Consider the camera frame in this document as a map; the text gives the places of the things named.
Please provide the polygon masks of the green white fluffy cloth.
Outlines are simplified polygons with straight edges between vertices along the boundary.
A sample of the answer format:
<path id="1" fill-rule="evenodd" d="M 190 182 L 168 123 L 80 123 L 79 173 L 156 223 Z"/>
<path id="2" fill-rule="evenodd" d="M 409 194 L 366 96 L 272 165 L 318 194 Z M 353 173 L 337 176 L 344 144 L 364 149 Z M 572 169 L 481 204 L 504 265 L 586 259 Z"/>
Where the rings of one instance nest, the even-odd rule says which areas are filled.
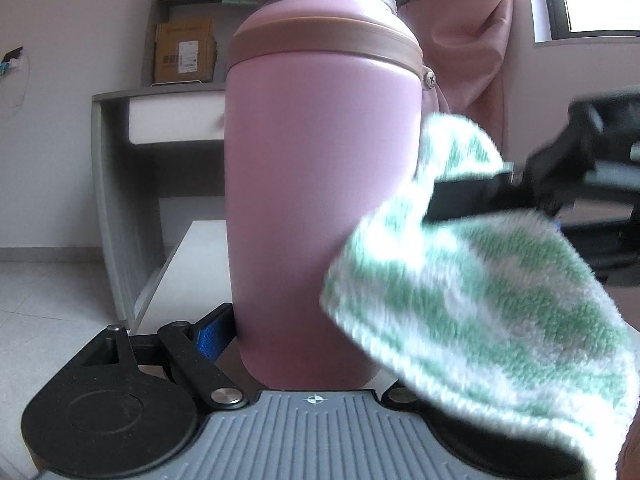
<path id="1" fill-rule="evenodd" d="M 331 263 L 326 315 L 420 398 L 472 426 L 548 444 L 612 479 L 639 403 L 620 311 L 555 224 L 531 210 L 434 222 L 439 183 L 503 168 L 459 115 L 424 119 L 416 174 Z"/>

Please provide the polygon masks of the pink insulated bottle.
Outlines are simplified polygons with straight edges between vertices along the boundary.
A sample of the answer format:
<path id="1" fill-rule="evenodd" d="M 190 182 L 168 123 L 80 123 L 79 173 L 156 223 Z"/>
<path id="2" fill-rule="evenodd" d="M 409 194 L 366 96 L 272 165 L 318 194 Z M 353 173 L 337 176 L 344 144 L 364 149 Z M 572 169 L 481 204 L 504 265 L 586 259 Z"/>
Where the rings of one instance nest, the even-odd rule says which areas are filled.
<path id="1" fill-rule="evenodd" d="M 242 362 L 271 389 L 356 389 L 378 371 L 320 295 L 360 218 L 412 178 L 423 77 L 396 0 L 258 0 L 232 37 L 232 302 Z"/>

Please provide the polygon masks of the pink curtain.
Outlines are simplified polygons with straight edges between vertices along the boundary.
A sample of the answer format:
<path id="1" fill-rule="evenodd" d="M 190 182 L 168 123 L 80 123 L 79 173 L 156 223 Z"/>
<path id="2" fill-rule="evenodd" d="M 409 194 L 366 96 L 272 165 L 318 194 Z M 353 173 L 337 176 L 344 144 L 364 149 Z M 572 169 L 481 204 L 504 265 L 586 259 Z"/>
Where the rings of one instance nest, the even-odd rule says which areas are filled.
<path id="1" fill-rule="evenodd" d="M 513 0 L 410 0 L 399 16 L 419 40 L 423 64 L 435 73 L 435 87 L 423 92 L 423 114 L 469 118 L 501 148 L 506 132 L 502 69 Z"/>

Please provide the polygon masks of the grey desk with drawer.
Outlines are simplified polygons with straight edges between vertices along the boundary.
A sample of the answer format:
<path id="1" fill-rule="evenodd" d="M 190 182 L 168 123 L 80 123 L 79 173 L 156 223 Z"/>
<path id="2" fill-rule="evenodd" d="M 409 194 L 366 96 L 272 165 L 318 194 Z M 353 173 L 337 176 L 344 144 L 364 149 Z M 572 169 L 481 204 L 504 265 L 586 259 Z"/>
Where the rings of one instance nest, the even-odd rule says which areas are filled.
<path id="1" fill-rule="evenodd" d="M 115 311 L 133 328 L 168 249 L 224 208 L 224 85 L 152 84 L 96 94 L 91 160 Z"/>

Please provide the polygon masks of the cardboard box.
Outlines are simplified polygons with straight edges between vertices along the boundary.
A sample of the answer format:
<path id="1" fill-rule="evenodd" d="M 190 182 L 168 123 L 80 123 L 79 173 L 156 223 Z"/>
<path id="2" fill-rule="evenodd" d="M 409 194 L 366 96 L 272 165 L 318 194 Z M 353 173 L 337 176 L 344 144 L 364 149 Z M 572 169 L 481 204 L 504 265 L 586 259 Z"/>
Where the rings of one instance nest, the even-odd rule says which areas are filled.
<path id="1" fill-rule="evenodd" d="M 214 21 L 211 18 L 183 18 L 158 24 L 153 82 L 211 81 L 216 56 Z"/>

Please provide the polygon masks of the wall socket with plug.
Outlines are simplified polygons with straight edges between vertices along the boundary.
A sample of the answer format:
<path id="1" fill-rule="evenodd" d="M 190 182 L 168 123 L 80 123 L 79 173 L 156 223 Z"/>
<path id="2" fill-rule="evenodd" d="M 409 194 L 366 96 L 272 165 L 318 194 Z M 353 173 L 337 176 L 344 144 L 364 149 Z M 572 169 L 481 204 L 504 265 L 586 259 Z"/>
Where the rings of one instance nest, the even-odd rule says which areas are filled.
<path id="1" fill-rule="evenodd" d="M 0 75 L 4 76 L 13 73 L 21 68 L 21 58 L 23 55 L 23 47 L 15 48 L 6 52 L 0 62 Z"/>

